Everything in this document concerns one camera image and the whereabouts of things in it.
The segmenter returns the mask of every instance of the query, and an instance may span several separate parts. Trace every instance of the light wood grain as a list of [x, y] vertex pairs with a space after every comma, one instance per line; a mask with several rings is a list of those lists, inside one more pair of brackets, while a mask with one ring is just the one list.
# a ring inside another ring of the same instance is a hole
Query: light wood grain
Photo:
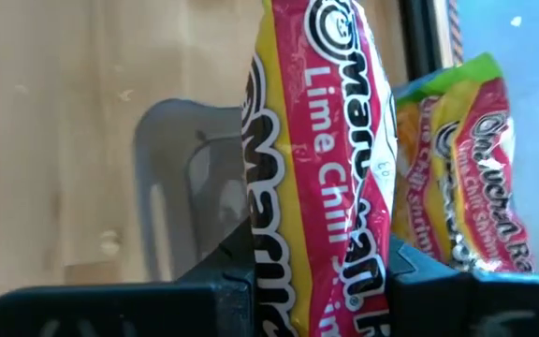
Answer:
[[[404, 82], [396, 2], [363, 5]], [[0, 0], [0, 294], [146, 281], [135, 127], [167, 98], [240, 104], [261, 13], [251, 0]], [[108, 230], [117, 255], [101, 249]]]

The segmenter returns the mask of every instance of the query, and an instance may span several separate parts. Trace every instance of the yellow stripe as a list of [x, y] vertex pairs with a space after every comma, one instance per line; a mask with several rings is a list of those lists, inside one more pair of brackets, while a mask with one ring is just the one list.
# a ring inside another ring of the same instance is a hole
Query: yellow stripe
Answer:
[[311, 303], [312, 277], [305, 245], [305, 234], [299, 205], [299, 191], [295, 178], [295, 167], [292, 159], [292, 147], [288, 133], [288, 120], [284, 103], [284, 87], [274, 31], [274, 18], [271, 1], [264, 1], [265, 15], [262, 19], [255, 49], [266, 73], [266, 105], [275, 111], [280, 118], [280, 136], [276, 141], [276, 149], [284, 157], [285, 175], [277, 188], [280, 200], [282, 223], [279, 232], [288, 242], [290, 248], [290, 267], [292, 269], [292, 286], [295, 288], [297, 300], [291, 311], [292, 325], [301, 336], [309, 331], [309, 305]]

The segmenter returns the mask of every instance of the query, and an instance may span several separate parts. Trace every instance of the plastic wrapper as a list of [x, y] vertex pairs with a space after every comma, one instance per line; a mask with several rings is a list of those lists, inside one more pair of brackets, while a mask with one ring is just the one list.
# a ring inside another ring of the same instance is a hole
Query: plastic wrapper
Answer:
[[260, 332], [388, 335], [394, 100], [365, 14], [263, 4], [242, 109]]
[[458, 270], [532, 271], [500, 69], [484, 54], [410, 88], [397, 99], [395, 234]]

